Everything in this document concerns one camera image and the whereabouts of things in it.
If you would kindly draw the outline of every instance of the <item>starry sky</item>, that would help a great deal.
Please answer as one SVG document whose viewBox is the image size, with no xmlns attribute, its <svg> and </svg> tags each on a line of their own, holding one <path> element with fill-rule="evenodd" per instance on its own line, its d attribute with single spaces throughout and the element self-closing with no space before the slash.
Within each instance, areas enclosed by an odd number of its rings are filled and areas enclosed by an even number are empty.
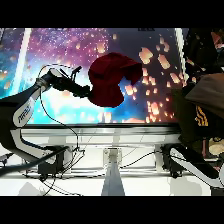
<svg viewBox="0 0 224 224">
<path fill-rule="evenodd" d="M 11 94 L 24 28 L 7 29 L 0 45 L 0 98 Z M 26 52 L 19 92 L 32 86 L 40 69 L 52 63 L 82 66 L 76 82 L 91 83 L 92 62 L 109 52 L 126 55 L 143 65 L 143 77 L 135 86 L 123 79 L 124 102 L 116 108 L 101 108 L 88 99 L 50 89 L 43 94 L 48 113 L 66 124 L 175 122 L 166 110 L 171 87 L 184 84 L 174 28 L 139 32 L 137 28 L 33 28 Z M 69 74 L 71 69 L 64 69 Z M 56 124 L 37 100 L 29 124 Z"/>
</svg>

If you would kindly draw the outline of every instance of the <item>red cloth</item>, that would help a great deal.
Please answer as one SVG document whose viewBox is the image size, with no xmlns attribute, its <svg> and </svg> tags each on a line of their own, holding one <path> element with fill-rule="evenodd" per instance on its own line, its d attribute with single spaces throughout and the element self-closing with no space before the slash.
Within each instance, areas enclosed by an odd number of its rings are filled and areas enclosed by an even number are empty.
<svg viewBox="0 0 224 224">
<path fill-rule="evenodd" d="M 97 58 L 88 74 L 93 85 L 89 100 L 100 107 L 117 107 L 124 101 L 118 86 L 124 76 L 132 85 L 143 76 L 141 63 L 119 53 Z"/>
</svg>

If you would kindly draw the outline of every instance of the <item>display screen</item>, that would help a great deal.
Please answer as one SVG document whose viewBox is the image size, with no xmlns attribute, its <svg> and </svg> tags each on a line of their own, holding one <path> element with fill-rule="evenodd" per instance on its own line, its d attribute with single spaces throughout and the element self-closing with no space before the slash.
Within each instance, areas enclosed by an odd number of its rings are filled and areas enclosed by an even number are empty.
<svg viewBox="0 0 224 224">
<path fill-rule="evenodd" d="M 142 63 L 143 77 L 131 86 L 119 84 L 124 101 L 103 108 L 87 98 L 51 88 L 42 100 L 48 114 L 65 124 L 176 122 L 166 111 L 167 93 L 184 83 L 174 28 L 8 28 L 0 45 L 0 98 L 21 92 L 35 83 L 43 66 L 82 66 L 76 83 L 92 85 L 88 70 L 93 61 L 118 52 Z M 72 69 L 64 69 L 71 74 Z M 44 112 L 40 99 L 28 124 L 57 124 Z"/>
</svg>

